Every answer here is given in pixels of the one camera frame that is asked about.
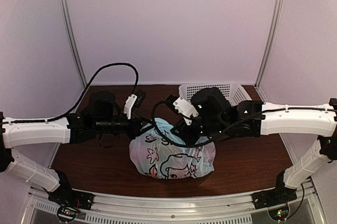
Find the printed plastic bag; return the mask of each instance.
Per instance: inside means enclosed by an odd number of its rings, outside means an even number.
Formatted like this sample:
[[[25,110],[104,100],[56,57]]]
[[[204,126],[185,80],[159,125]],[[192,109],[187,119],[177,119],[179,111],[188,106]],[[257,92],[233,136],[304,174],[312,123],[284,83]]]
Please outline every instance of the printed plastic bag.
[[[160,118],[155,120],[169,139],[185,144],[171,133],[171,124]],[[207,140],[207,137],[201,137],[197,143]],[[153,178],[200,178],[214,170],[215,146],[212,142],[198,148],[177,147],[158,135],[155,129],[150,129],[131,141],[130,158],[139,173]]]

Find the white wall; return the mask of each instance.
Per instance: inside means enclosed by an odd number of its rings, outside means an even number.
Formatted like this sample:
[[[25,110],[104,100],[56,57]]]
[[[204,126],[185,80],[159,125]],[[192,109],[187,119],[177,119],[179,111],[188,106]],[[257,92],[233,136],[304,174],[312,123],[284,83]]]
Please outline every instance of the white wall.
[[[337,0],[284,0],[262,89],[269,101],[323,104],[337,97]],[[299,158],[315,136],[288,135]],[[313,176],[329,223],[335,222],[337,165]]]
[[[59,115],[81,92],[59,0],[0,0],[0,110],[14,118]],[[55,145],[20,148],[47,165]],[[18,223],[29,185],[0,174],[2,224]]]
[[[141,83],[254,83],[275,0],[68,0],[86,78],[129,62]],[[123,67],[95,84],[132,83]]]

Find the plastic bag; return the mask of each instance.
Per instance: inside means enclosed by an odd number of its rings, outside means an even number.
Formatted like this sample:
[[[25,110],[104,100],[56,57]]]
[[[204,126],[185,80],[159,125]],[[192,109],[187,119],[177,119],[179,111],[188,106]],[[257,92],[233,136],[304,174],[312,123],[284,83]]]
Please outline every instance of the plastic bag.
[[[155,120],[169,139],[185,144],[171,133],[171,124],[160,118]],[[197,143],[207,140],[207,137],[201,137]],[[139,173],[153,178],[200,178],[214,170],[215,146],[212,142],[198,148],[177,147],[158,135],[155,129],[150,129],[131,141],[130,158]]]

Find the brown wooden surface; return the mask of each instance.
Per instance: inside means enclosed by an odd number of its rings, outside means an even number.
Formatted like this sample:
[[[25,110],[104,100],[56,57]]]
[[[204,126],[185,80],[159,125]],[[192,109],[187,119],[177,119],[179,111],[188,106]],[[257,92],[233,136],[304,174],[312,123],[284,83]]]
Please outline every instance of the brown wooden surface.
[[[123,105],[131,92],[130,86],[94,86],[83,99],[79,110],[87,105],[89,94],[110,90]],[[155,103],[170,94],[178,95],[178,86],[140,86],[146,99],[136,112],[150,118]],[[252,99],[260,99],[252,86],[245,86]],[[179,116],[166,107],[156,114],[170,123]],[[102,138],[105,145],[116,142],[114,136]],[[235,194],[261,190],[275,185],[276,175],[291,166],[279,135],[260,138],[233,139],[216,144],[214,169],[210,175],[197,179],[163,180],[139,174],[128,153],[130,140],[121,136],[115,147],[105,149],[97,140],[80,145],[61,145],[53,163],[54,169],[65,172],[76,189],[105,194],[137,197],[193,197]]]

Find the white plastic basket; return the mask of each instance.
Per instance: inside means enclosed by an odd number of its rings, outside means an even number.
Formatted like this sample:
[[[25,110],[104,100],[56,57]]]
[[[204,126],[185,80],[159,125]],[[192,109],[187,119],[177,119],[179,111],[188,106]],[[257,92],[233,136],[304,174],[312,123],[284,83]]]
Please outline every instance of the white plastic basket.
[[[197,84],[184,84],[179,87],[179,95],[184,99],[190,101],[192,96],[199,90],[206,87],[216,86],[222,92],[223,96],[231,103],[232,106],[236,106],[244,100],[252,100],[246,90],[237,82],[226,81],[222,84],[211,83],[197,83]]]

